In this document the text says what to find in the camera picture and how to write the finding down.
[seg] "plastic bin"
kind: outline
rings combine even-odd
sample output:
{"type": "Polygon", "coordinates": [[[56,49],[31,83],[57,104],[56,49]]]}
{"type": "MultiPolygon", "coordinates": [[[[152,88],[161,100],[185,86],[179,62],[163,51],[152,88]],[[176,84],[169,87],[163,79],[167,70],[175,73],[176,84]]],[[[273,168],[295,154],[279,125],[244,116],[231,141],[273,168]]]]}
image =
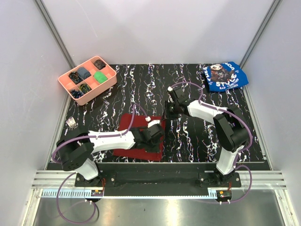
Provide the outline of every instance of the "plastic bin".
{"type": "Polygon", "coordinates": [[[87,60],[86,62],[78,65],[77,67],[73,68],[72,70],[68,71],[67,73],[61,75],[58,78],[58,81],[60,82],[60,84],[65,88],[65,90],[69,93],[69,95],[71,96],[71,98],[73,100],[75,100],[79,105],[84,105],[87,102],[89,102],[90,100],[92,100],[93,98],[95,98],[96,96],[98,96],[99,94],[103,93],[104,91],[106,91],[108,88],[112,87],[113,85],[115,85],[117,83],[117,78],[116,78],[116,71],[111,68],[103,59],[101,59],[99,56],[95,56],[89,60],[87,60]],[[94,66],[94,62],[96,60],[102,60],[106,66],[99,70],[97,67],[94,66]],[[83,80],[81,83],[79,84],[75,84],[70,78],[69,78],[69,74],[73,71],[77,71],[77,69],[79,67],[84,67],[86,68],[90,73],[91,76],[88,77],[87,79],[83,80]],[[94,74],[95,72],[99,72],[101,71],[102,73],[104,73],[104,75],[108,78],[107,81],[103,82],[103,83],[99,83],[95,78],[94,78],[94,74]],[[85,95],[83,95],[82,97],[75,99],[70,91],[72,89],[74,90],[79,90],[79,87],[81,84],[87,84],[92,90],[87,92],[85,95]]]}

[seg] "metal floor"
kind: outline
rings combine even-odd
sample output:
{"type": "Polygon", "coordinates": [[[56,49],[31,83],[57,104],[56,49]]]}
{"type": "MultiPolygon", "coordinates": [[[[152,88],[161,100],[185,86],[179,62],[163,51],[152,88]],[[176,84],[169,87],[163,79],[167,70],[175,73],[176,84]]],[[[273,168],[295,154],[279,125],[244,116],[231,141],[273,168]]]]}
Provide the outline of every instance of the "metal floor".
{"type": "MultiPolygon", "coordinates": [[[[233,191],[233,200],[243,195],[233,191]]],[[[60,199],[61,211],[79,199],[60,199]]],[[[103,199],[97,202],[99,217],[91,226],[284,226],[276,196],[271,190],[252,190],[241,202],[205,204],[196,200],[103,199]]],[[[64,215],[74,221],[91,216],[93,207],[79,204],[64,215]]],[[[55,198],[42,198],[35,226],[68,226],[55,206],[55,198]]]]}

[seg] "red cloth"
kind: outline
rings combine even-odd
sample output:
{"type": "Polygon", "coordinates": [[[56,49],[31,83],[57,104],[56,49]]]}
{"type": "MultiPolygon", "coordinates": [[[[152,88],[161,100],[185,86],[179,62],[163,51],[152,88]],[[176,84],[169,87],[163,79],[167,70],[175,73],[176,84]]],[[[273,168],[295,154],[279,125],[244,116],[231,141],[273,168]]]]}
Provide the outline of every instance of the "red cloth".
{"type": "MultiPolygon", "coordinates": [[[[132,118],[131,114],[122,115],[118,131],[127,129],[128,126],[130,125],[131,118],[132,118]]],[[[161,120],[161,116],[151,116],[150,118],[152,120],[161,120]]],[[[147,121],[145,120],[145,116],[136,115],[134,117],[132,127],[141,127],[141,126],[147,126],[147,121]]],[[[165,129],[165,121],[161,122],[161,126],[163,129],[165,129]]],[[[130,149],[130,150],[115,149],[113,152],[113,155],[130,157],[130,158],[135,158],[135,159],[144,159],[144,160],[150,160],[150,161],[160,161],[162,158],[162,152],[163,152],[163,142],[160,143],[159,148],[160,148],[160,153],[148,153],[145,151],[145,149],[130,149]]]]}

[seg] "white panel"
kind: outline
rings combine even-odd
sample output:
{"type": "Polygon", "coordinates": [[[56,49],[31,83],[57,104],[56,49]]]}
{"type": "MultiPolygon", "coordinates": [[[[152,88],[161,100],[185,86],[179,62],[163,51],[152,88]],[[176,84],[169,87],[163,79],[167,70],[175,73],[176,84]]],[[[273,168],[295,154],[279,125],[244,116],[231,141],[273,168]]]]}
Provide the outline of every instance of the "white panel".
{"type": "Polygon", "coordinates": [[[301,222],[301,1],[283,1],[246,66],[251,98],[273,167],[301,222]]]}
{"type": "Polygon", "coordinates": [[[57,78],[69,68],[34,1],[1,0],[0,27],[0,224],[16,226],[62,109],[57,78]]]}
{"type": "Polygon", "coordinates": [[[272,0],[44,2],[76,64],[239,64],[272,0]]]}

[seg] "black marble table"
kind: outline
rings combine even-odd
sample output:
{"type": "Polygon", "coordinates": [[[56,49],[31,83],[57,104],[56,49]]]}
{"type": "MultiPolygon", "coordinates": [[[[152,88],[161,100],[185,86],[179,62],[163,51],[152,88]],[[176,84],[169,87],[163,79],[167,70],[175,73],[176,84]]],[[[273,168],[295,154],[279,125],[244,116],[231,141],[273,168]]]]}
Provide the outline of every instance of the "black marble table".
{"type": "MultiPolygon", "coordinates": [[[[253,132],[253,145],[244,151],[239,161],[263,161],[263,155],[251,120],[242,89],[227,90],[224,93],[210,93],[203,75],[204,64],[176,65],[112,65],[117,72],[118,83],[84,106],[71,100],[66,119],[73,116],[78,124],[94,131],[114,131],[124,113],[132,112],[132,104],[139,103],[148,115],[161,116],[167,87],[180,81],[191,81],[203,87],[202,101],[217,106],[237,106],[245,116],[253,132]]],[[[182,88],[191,98],[198,98],[196,87],[183,84],[182,88]]],[[[69,131],[65,124],[62,136],[69,131]]],[[[166,138],[161,162],[215,162],[219,158],[214,125],[197,118],[182,116],[166,123],[166,138]]],[[[140,159],[118,157],[113,151],[97,153],[96,162],[147,162],[140,159]]]]}

